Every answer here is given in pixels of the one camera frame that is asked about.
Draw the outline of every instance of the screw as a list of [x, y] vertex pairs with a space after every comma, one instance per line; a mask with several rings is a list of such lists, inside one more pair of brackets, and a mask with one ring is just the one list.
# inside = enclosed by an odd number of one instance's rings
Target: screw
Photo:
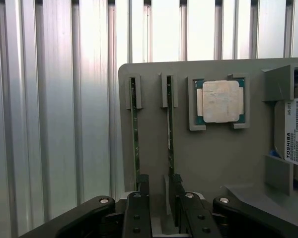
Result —
[[194, 195], [192, 193], [187, 193], [185, 196], [188, 197], [188, 198], [194, 197]]
[[204, 233], [210, 233], [210, 232], [211, 232], [211, 229], [208, 228], [208, 227], [203, 227], [203, 228], [202, 228], [202, 231], [203, 231]]
[[135, 228], [133, 229], [133, 232], [134, 232], [134, 233], [140, 233], [140, 228], [135, 227]]
[[200, 220], [204, 220], [204, 219], [205, 219], [205, 216], [198, 215], [198, 218], [199, 218]]
[[225, 198], [225, 197], [221, 197], [220, 198], [220, 202], [222, 202], [222, 203], [228, 203], [229, 200], [227, 198]]
[[107, 203], [107, 202], [109, 202], [108, 199], [101, 199], [101, 200], [100, 200], [100, 203]]

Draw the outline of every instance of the gray bracket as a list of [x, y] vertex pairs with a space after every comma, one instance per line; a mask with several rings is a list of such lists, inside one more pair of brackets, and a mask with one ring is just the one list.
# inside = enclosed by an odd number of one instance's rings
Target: gray bracket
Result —
[[204, 76], [187, 77], [187, 90], [188, 90], [188, 103], [189, 103], [189, 129], [206, 130], [206, 125], [195, 124], [195, 118], [197, 117], [197, 100], [196, 93], [194, 91], [194, 82], [196, 80], [205, 80]]
[[287, 160], [265, 156], [265, 183], [288, 196], [298, 196], [294, 189], [294, 164]]
[[172, 96], [173, 96], [173, 107], [178, 106], [178, 80], [174, 73], [163, 72], [160, 74], [161, 77], [161, 88], [162, 88], [162, 108], [168, 107], [167, 99], [167, 77], [171, 76], [172, 80]]
[[295, 70], [298, 63], [265, 71], [265, 98], [264, 102], [293, 100]]
[[135, 78], [136, 84], [136, 106], [137, 109], [142, 109], [141, 100], [141, 77], [139, 74], [128, 74], [128, 80], [125, 81], [125, 97], [126, 97], [126, 109], [131, 109], [131, 98], [130, 98], [130, 82], [132, 78]]

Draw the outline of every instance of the gray holder slot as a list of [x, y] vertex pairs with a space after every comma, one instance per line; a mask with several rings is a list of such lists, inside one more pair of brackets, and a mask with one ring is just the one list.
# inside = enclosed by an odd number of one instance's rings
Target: gray holder slot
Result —
[[142, 99], [141, 99], [141, 77], [139, 74], [129, 74], [127, 75], [128, 80], [125, 81], [125, 97], [126, 97], [126, 109], [131, 109], [131, 98], [130, 98], [130, 81], [135, 78], [136, 84], [136, 106], [137, 109], [142, 109]]
[[[295, 88], [295, 71], [298, 63], [289, 64], [276, 69], [265, 71], [265, 97], [264, 102], [277, 102], [275, 105], [275, 148], [282, 148], [284, 138], [280, 134], [285, 128], [284, 104], [281, 101], [289, 101], [298, 98], [298, 88]], [[281, 157], [283, 150], [277, 151]], [[297, 195], [294, 190], [294, 178], [298, 180], [298, 165], [282, 158], [265, 156], [265, 183], [278, 189], [288, 196]]]
[[266, 71], [264, 102], [293, 100], [297, 69], [298, 63]]
[[[245, 129], [250, 126], [250, 81], [247, 73], [232, 73], [227, 76], [227, 80], [244, 79], [244, 115], [245, 122], [233, 122], [234, 129]], [[189, 107], [189, 129], [191, 131], [206, 130], [205, 124], [196, 124], [197, 117], [197, 100], [196, 92], [194, 90], [194, 83], [196, 80], [205, 80], [204, 76], [187, 77], [188, 90], [188, 107]]]
[[167, 77], [171, 76], [172, 81], [172, 96], [173, 96], [173, 107], [178, 106], [178, 80], [177, 76], [174, 73], [163, 72], [160, 74], [161, 77], [161, 89], [162, 89], [162, 108], [168, 107], [168, 98], [167, 98]]

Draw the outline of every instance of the corrugated metal wall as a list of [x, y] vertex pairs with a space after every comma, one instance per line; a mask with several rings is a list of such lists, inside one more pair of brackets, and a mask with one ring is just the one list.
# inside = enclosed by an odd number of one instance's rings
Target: corrugated metal wall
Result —
[[298, 0], [0, 1], [0, 238], [123, 191], [127, 62], [298, 57]]

